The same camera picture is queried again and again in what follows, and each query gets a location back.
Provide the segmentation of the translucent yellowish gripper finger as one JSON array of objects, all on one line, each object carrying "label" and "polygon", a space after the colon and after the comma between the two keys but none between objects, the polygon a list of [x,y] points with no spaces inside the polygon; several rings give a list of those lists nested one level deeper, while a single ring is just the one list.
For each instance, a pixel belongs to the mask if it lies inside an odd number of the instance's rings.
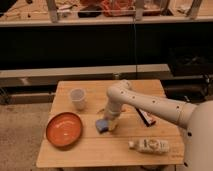
[{"label": "translucent yellowish gripper finger", "polygon": [[118,119],[117,118],[108,120],[108,130],[109,131],[115,130],[117,125],[118,125]]}]

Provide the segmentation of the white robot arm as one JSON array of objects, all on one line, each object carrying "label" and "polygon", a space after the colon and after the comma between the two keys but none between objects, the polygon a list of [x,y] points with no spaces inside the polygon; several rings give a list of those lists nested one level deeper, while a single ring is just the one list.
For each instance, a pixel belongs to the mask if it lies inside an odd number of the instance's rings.
[{"label": "white robot arm", "polygon": [[213,171],[213,100],[196,105],[145,95],[133,91],[128,80],[114,83],[106,94],[105,118],[116,119],[127,104],[186,129],[182,171]]}]

